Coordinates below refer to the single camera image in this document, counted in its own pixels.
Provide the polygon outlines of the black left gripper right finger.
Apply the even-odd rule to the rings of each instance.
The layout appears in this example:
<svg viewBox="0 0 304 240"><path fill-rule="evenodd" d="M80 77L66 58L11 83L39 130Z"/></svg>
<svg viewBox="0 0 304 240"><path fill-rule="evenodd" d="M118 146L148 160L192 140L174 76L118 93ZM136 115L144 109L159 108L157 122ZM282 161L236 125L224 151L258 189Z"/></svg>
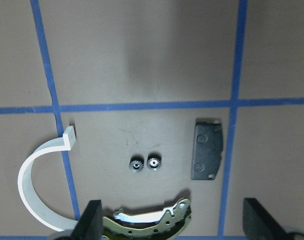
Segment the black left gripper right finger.
<svg viewBox="0 0 304 240"><path fill-rule="evenodd" d="M288 234L256 198L243 200L243 231L248 240L288 240Z"/></svg>

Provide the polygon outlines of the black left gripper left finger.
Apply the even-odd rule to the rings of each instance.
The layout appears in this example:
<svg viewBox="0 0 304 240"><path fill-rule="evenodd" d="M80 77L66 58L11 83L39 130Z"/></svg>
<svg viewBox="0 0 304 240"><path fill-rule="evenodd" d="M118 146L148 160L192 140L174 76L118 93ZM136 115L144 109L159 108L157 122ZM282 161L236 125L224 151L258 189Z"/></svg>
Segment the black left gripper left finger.
<svg viewBox="0 0 304 240"><path fill-rule="evenodd" d="M86 206L76 227L72 240L100 240L103 234L103 211L101 200L91 200Z"/></svg>

